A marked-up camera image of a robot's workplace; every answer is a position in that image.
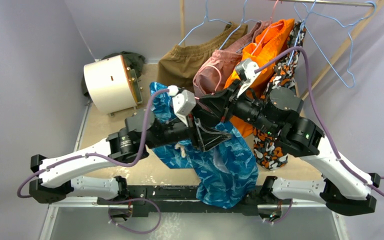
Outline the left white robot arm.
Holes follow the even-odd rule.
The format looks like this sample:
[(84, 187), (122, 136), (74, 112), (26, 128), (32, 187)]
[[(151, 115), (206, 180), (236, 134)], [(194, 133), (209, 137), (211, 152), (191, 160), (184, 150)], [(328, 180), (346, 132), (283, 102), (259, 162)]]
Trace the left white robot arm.
[(132, 167), (149, 156), (146, 148), (189, 140), (194, 148), (208, 152), (230, 139), (229, 133), (206, 127), (191, 114), (187, 115), (186, 123), (179, 119), (162, 123), (151, 111), (139, 112), (126, 118), (121, 130), (90, 147), (54, 158), (32, 156), (33, 176), (29, 179), (28, 193), (41, 204), (56, 203), (73, 194), (122, 205), (131, 197), (125, 178), (98, 179), (85, 175), (109, 167)]

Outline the blue patterned shorts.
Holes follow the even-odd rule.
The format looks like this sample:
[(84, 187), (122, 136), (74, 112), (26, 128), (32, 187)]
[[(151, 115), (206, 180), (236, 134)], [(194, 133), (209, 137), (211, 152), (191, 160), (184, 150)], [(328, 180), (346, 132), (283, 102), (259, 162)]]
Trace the blue patterned shorts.
[(194, 148), (189, 139), (156, 147), (153, 152), (170, 169), (194, 169), (200, 179), (197, 199), (229, 209), (254, 189), (259, 170), (253, 151), (230, 122), (220, 122), (214, 129), (231, 138), (206, 152)]

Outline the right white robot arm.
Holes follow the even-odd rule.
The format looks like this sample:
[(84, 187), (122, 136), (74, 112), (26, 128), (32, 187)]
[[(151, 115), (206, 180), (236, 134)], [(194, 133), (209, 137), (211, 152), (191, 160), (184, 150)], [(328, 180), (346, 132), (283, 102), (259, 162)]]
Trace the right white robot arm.
[(321, 174), (322, 179), (304, 181), (267, 176), (259, 197), (272, 204), (279, 200), (300, 199), (326, 205), (344, 216), (373, 213), (377, 200), (371, 194), (380, 176), (366, 173), (336, 156), (329, 148), (324, 131), (312, 120), (300, 116), (303, 101), (289, 88), (271, 90), (264, 99), (253, 99), (242, 93), (240, 80), (214, 94), (200, 96), (198, 101), (217, 122), (237, 117), (271, 136), (281, 149), (299, 158)]

